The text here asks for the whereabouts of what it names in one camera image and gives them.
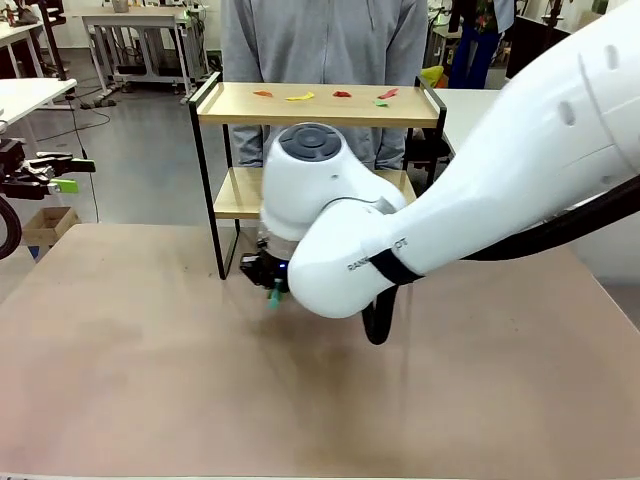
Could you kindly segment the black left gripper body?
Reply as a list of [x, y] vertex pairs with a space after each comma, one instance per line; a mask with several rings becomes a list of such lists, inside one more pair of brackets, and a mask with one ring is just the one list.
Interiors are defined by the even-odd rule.
[[19, 140], [1, 140], [1, 193], [8, 198], [29, 199], [28, 188], [18, 179], [24, 160], [23, 144]]

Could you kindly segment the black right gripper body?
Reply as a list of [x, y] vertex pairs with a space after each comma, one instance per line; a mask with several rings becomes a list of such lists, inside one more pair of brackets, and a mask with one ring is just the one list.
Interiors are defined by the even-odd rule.
[[289, 261], [273, 256], [267, 250], [268, 242], [260, 239], [255, 253], [243, 254], [239, 268], [254, 284], [267, 290], [288, 291]]

